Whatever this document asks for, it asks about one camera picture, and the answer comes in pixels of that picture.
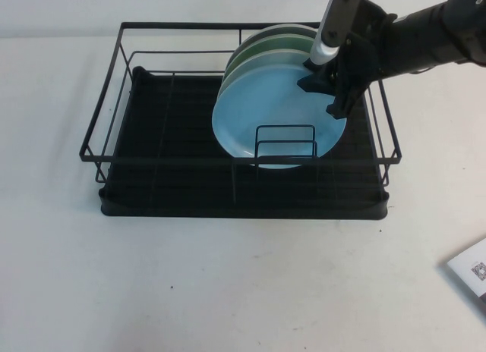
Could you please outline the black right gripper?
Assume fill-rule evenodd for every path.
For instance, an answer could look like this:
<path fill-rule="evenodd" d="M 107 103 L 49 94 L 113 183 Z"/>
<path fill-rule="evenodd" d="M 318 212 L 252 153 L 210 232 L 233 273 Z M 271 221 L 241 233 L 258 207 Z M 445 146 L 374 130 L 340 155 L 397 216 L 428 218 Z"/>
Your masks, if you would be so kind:
<path fill-rule="evenodd" d="M 339 73 L 345 77 L 338 76 L 335 82 L 328 64 L 315 64 L 308 59 L 304 67 L 311 73 L 299 79 L 298 86 L 306 93 L 335 94 L 327 113 L 336 120 L 347 118 L 368 86 L 391 74 L 385 36 L 397 17 L 370 0 L 359 0 L 352 28 L 338 54 Z"/>

